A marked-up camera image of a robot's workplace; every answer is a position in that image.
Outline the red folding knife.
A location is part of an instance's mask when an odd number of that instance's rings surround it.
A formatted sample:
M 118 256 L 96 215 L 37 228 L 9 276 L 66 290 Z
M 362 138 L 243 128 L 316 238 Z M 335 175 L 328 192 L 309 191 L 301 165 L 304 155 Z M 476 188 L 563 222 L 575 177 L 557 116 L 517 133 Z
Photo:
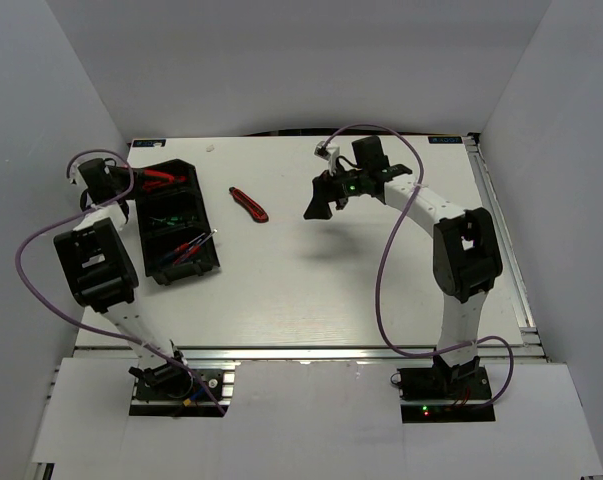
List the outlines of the red folding knife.
M 167 172 L 151 169 L 136 169 L 135 173 L 143 183 L 175 184 L 183 183 L 187 180 L 187 178 L 182 175 L 172 175 Z

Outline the small blue handle screwdriver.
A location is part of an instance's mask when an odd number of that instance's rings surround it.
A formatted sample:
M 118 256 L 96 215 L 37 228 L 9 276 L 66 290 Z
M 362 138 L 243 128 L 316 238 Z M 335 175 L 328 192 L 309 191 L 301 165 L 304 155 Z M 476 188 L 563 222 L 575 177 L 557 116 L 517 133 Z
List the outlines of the small blue handle screwdriver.
M 175 265 L 180 265 L 189 260 L 191 257 L 196 255 L 201 248 L 214 236 L 215 231 L 212 231 L 210 234 L 205 236 L 202 240 L 197 241 L 193 247 L 188 248 L 180 257 L 178 257 L 175 261 Z

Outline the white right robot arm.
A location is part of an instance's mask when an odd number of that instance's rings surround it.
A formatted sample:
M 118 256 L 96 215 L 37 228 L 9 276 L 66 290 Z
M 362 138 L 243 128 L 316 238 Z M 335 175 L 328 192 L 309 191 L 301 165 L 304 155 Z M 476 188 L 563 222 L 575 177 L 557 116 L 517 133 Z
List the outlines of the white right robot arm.
M 469 385 L 478 369 L 478 328 L 481 312 L 503 264 L 490 212 L 462 208 L 426 187 L 420 172 L 391 164 L 379 137 L 352 144 L 355 164 L 345 169 L 340 150 L 321 141 L 315 155 L 328 163 L 312 181 L 306 220 L 329 220 L 352 197 L 370 196 L 410 219 L 432 240 L 432 271 L 444 306 L 439 340 L 432 353 L 438 368 L 434 390 L 453 399 Z

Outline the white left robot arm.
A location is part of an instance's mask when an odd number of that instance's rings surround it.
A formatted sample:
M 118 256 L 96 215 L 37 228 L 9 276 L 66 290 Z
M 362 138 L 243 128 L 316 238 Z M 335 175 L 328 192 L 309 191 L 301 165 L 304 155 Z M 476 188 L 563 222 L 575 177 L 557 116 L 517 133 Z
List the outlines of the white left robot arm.
M 129 170 L 94 158 L 81 164 L 73 161 L 67 177 L 85 188 L 89 200 L 80 223 L 54 237 L 72 296 L 124 337 L 138 357 L 138 366 L 132 369 L 137 377 L 161 371 L 157 382 L 161 391 L 172 399 L 183 398 L 191 390 L 192 374 L 182 368 L 187 364 L 182 353 L 137 299 L 139 278 L 120 238 L 130 218 Z

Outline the blue label left corner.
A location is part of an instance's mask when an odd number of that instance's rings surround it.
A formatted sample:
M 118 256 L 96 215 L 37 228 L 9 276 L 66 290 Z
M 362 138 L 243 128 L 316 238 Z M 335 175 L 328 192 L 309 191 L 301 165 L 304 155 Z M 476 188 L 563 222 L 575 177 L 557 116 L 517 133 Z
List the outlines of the blue label left corner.
M 135 139 L 132 148 L 162 148 L 166 145 L 165 139 Z

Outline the blue label corner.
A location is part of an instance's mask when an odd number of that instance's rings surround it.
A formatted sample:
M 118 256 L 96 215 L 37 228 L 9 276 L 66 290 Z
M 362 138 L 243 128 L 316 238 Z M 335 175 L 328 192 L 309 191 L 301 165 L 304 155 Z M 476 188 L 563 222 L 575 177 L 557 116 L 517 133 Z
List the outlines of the blue label corner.
M 461 136 L 432 135 L 428 136 L 427 139 L 430 144 L 463 144 L 463 138 Z
M 132 148 L 162 148 L 166 145 L 165 139 L 135 139 Z

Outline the black compartment tool bin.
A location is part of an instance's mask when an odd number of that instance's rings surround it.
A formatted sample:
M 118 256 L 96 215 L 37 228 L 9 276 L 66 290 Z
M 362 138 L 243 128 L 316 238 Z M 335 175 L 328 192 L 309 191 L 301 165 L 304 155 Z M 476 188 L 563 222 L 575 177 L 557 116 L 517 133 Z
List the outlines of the black compartment tool bin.
M 173 159 L 138 169 L 163 171 L 187 178 L 176 187 L 154 194 L 144 194 L 141 191 L 142 181 L 136 174 L 136 216 L 145 275 L 154 279 L 157 284 L 167 286 L 188 277 L 205 275 L 218 268 L 220 262 L 212 238 L 183 264 L 160 264 L 163 257 L 179 245 L 213 230 L 205 209 L 196 168 L 183 160 Z M 196 215 L 197 221 L 168 226 L 149 220 L 150 217 L 177 215 Z

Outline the blue label right corner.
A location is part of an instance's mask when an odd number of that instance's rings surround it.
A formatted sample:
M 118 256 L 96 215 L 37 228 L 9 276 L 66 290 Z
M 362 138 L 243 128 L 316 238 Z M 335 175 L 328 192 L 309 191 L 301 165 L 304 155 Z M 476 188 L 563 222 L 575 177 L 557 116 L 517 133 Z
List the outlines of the blue label right corner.
M 430 144 L 463 144 L 463 138 L 461 136 L 432 135 L 428 136 L 427 139 Z

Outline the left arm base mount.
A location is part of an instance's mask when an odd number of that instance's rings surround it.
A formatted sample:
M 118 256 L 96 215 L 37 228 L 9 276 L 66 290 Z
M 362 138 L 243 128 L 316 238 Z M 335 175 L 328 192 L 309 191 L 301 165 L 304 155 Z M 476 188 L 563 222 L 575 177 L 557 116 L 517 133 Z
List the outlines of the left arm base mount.
M 129 373 L 135 378 L 132 417 L 222 418 L 227 411 L 222 369 L 196 370 L 201 382 L 170 364 L 146 370 L 131 367 Z

